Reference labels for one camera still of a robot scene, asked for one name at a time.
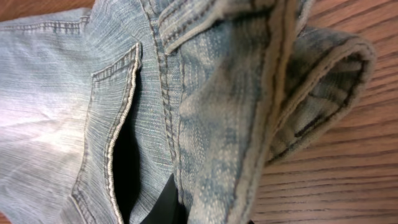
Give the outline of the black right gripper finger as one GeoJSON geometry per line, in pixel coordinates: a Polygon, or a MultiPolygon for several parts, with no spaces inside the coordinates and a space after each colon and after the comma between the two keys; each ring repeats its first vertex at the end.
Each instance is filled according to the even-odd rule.
{"type": "Polygon", "coordinates": [[[186,209],[178,202],[178,189],[173,174],[141,224],[187,224],[186,209]]]}

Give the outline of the light blue denim shorts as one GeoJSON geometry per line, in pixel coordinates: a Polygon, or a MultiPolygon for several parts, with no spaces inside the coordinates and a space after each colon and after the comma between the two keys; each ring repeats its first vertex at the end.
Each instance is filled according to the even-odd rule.
{"type": "Polygon", "coordinates": [[[376,61],[311,1],[96,1],[1,23],[1,212],[141,223],[171,174],[187,223],[247,223],[266,165],[344,117],[376,61]]]}

